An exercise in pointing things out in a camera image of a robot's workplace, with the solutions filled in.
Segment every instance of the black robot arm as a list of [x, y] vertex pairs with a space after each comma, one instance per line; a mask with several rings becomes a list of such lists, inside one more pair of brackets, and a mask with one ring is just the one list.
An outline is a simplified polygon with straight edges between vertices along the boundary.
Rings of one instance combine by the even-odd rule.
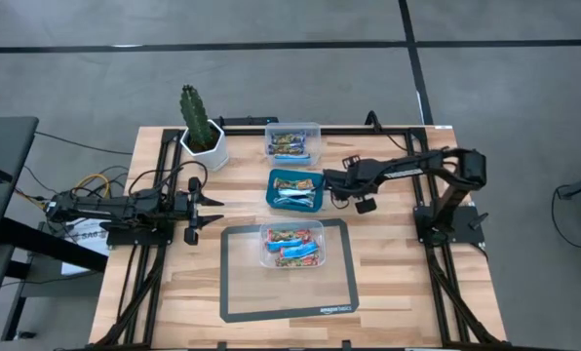
[[[452, 172], [445, 164], [455, 166]], [[376, 194], [386, 180], [408, 176], [433, 175], [449, 184], [449, 188], [440, 200], [433, 204], [433, 225], [443, 231], [449, 231], [453, 212], [461, 201], [472, 190], [481, 189], [486, 182], [485, 156], [476, 150], [461, 148], [432, 150], [414, 156], [390, 161], [360, 159], [352, 156], [342, 161], [346, 172], [324, 170], [325, 189], [331, 191], [336, 200], [348, 200], [350, 197], [360, 199], [356, 203], [359, 214], [377, 208], [374, 199], [367, 199], [368, 194]]]
[[100, 226], [111, 233], [128, 237], [129, 233], [154, 236], [169, 222], [188, 221], [184, 230], [184, 241], [189, 245], [198, 244], [196, 229], [202, 229], [223, 215], [198, 215], [198, 205], [223, 206], [202, 194], [200, 179], [189, 179], [188, 192], [177, 191], [172, 196], [163, 194], [157, 188], [143, 189], [129, 196], [112, 199], [79, 197], [71, 191], [55, 195], [46, 206], [46, 218], [51, 222], [64, 223], [78, 218], [106, 219]]

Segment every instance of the concrete floor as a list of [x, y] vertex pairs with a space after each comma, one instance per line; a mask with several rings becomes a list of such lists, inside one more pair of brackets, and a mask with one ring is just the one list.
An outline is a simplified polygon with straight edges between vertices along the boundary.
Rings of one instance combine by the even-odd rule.
[[[581, 39], [581, 0], [409, 1], [418, 40]], [[0, 0], [0, 46], [292, 40], [401, 40], [395, 1]], [[509, 339], [581, 350], [581, 250], [550, 220], [553, 189], [581, 178], [581, 48], [419, 51], [436, 124], [488, 157], [482, 212]], [[35, 115], [41, 131], [130, 150], [145, 125], [181, 124], [179, 88], [198, 87], [212, 116], [419, 124], [407, 50], [0, 55], [0, 116]], [[56, 189], [128, 157], [37, 137], [26, 162]], [[24, 172], [19, 187], [44, 194]], [[8, 216], [42, 214], [14, 198]], [[581, 243], [581, 198], [560, 202]], [[0, 332], [15, 288], [0, 292]], [[0, 350], [83, 346], [94, 298], [35, 298], [21, 327], [35, 340]]]

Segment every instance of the blue tray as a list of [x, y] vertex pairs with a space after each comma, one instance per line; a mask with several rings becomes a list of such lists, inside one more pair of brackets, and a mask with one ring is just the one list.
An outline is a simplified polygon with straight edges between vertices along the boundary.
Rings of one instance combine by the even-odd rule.
[[[304, 179], [312, 179], [312, 183], [314, 186], [317, 186], [317, 193], [314, 197], [314, 207], [307, 208], [298, 205], [286, 205], [286, 204], [275, 204], [273, 199], [275, 199], [278, 195], [278, 190], [273, 187], [273, 182], [275, 178], [282, 178], [284, 180], [304, 180]], [[300, 212], [316, 212], [321, 209], [323, 205], [323, 175], [322, 174], [315, 174], [310, 172], [299, 172], [299, 171], [289, 171], [289, 170], [271, 170], [269, 174], [269, 185], [267, 186], [267, 203], [274, 209], [282, 209], [282, 210], [292, 210], [292, 211], [300, 211]]]

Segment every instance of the clear plastic container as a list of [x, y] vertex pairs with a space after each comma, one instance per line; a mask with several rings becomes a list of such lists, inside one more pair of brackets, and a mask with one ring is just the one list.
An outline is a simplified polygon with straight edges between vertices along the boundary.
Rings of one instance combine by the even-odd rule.
[[[269, 145], [272, 144], [272, 136], [287, 133], [305, 133], [306, 153], [310, 157], [305, 159], [279, 159], [269, 153]], [[275, 166], [297, 165], [314, 166], [321, 157], [321, 126], [317, 123], [269, 123], [264, 128], [264, 154], [269, 162]]]
[[[292, 266], [292, 267], [279, 267], [276, 264], [276, 260], [280, 258], [280, 251], [270, 252], [267, 249], [267, 238], [269, 229], [272, 230], [298, 230], [298, 229], [309, 229], [310, 236], [314, 242], [317, 243], [319, 247], [315, 254], [319, 256], [318, 263], [309, 266]], [[318, 220], [297, 220], [288, 222], [278, 222], [278, 223], [265, 223], [260, 226], [260, 264], [267, 268], [281, 268], [281, 269], [293, 269], [293, 268], [316, 268], [322, 266], [326, 262], [326, 233], [323, 224]]]

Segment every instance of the geometric white pot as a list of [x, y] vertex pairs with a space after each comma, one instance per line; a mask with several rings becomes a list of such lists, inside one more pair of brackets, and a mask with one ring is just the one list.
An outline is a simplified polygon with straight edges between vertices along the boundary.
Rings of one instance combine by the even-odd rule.
[[221, 129], [212, 120], [209, 120], [209, 123], [219, 131], [219, 140], [216, 142], [214, 149], [198, 153], [191, 151], [191, 149], [189, 149], [189, 147], [186, 145], [186, 139], [189, 135], [188, 128], [184, 134], [182, 134], [180, 143], [182, 144], [182, 147], [184, 147], [184, 149], [186, 149], [186, 151], [190, 153], [196, 161], [204, 164], [204, 166], [206, 166], [209, 171], [215, 172], [225, 166], [225, 164], [230, 160], [230, 157], [228, 156], [228, 149], [225, 145], [225, 133], [223, 132], [223, 129]]

